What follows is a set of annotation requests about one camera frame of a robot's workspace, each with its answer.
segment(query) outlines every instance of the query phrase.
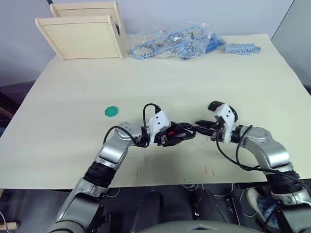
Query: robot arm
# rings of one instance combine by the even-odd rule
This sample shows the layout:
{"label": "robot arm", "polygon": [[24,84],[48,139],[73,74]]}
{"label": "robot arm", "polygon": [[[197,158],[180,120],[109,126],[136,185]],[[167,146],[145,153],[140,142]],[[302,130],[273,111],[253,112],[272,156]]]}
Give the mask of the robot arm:
{"label": "robot arm", "polygon": [[286,228],[295,233],[311,228],[311,197],[298,182],[286,149],[266,129],[234,125],[238,115],[228,104],[214,101],[208,109],[215,112],[217,122],[197,121],[197,132],[211,136],[214,141],[218,137],[224,143],[239,143],[255,156],[271,187],[272,198],[280,205],[277,216],[284,232]]}
{"label": "robot arm", "polygon": [[107,193],[130,146],[144,147],[147,141],[159,146],[173,146],[194,138],[195,134],[196,131],[190,124],[170,122],[165,112],[160,110],[150,119],[146,129],[140,125],[121,123],[114,130],[113,136],[103,144],[84,177],[69,194],[57,215],[56,223],[48,232],[94,232],[103,223],[104,207],[100,200]]}

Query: clear plastic bag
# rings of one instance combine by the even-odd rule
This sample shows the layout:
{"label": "clear plastic bag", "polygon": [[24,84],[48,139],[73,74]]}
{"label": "clear plastic bag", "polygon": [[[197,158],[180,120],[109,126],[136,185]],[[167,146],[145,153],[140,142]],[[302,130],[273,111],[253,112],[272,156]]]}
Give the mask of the clear plastic bag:
{"label": "clear plastic bag", "polygon": [[189,59],[206,53],[212,25],[189,22],[183,26],[153,26],[131,36],[129,57],[147,60],[151,57]]}

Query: green plastic piece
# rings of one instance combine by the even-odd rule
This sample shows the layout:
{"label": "green plastic piece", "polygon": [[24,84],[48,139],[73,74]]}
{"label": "green plastic piece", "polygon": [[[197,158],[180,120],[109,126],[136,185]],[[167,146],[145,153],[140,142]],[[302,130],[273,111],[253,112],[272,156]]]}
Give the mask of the green plastic piece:
{"label": "green plastic piece", "polygon": [[118,114],[118,108],[115,106],[110,106],[105,110],[105,115],[107,117],[114,117],[116,114]]}

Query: gray wall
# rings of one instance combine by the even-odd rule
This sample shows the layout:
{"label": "gray wall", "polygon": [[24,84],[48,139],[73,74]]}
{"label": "gray wall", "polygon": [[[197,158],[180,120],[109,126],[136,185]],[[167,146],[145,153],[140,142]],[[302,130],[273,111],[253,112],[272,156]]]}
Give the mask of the gray wall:
{"label": "gray wall", "polygon": [[272,39],[304,85],[311,86],[311,0],[295,0]]}
{"label": "gray wall", "polygon": [[[53,0],[54,3],[94,0]],[[125,29],[189,20],[214,24],[219,34],[270,37],[293,0],[119,0]],[[0,86],[35,80],[55,55],[35,26],[51,17],[46,0],[0,0]]]}

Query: gray floor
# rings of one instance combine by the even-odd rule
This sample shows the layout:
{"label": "gray floor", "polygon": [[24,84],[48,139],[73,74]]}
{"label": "gray floor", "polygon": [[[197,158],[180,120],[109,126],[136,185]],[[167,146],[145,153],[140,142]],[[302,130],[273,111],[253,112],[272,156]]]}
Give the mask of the gray floor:
{"label": "gray floor", "polygon": [[[224,195],[230,193],[231,184],[206,184],[204,188],[214,194]],[[192,192],[180,185],[122,188],[115,198],[105,197],[103,199],[105,214],[111,214],[112,222],[121,229],[118,232],[130,232],[139,202],[151,190],[159,191],[164,197],[161,222],[192,220]],[[112,189],[109,192],[110,195],[114,195],[117,191],[118,189]],[[241,193],[242,190],[235,188],[231,197],[239,197]],[[7,221],[20,222],[20,227],[11,232],[41,233],[53,223],[68,194],[69,192],[54,190],[5,190],[3,198],[0,200],[0,210],[6,216]],[[218,199],[223,205],[229,206],[226,201],[228,197],[219,197]],[[246,214],[254,213],[244,196],[241,199],[241,204]],[[245,225],[259,230],[255,224],[255,217],[244,217]],[[110,227],[110,223],[106,223],[98,232],[108,233]]]}

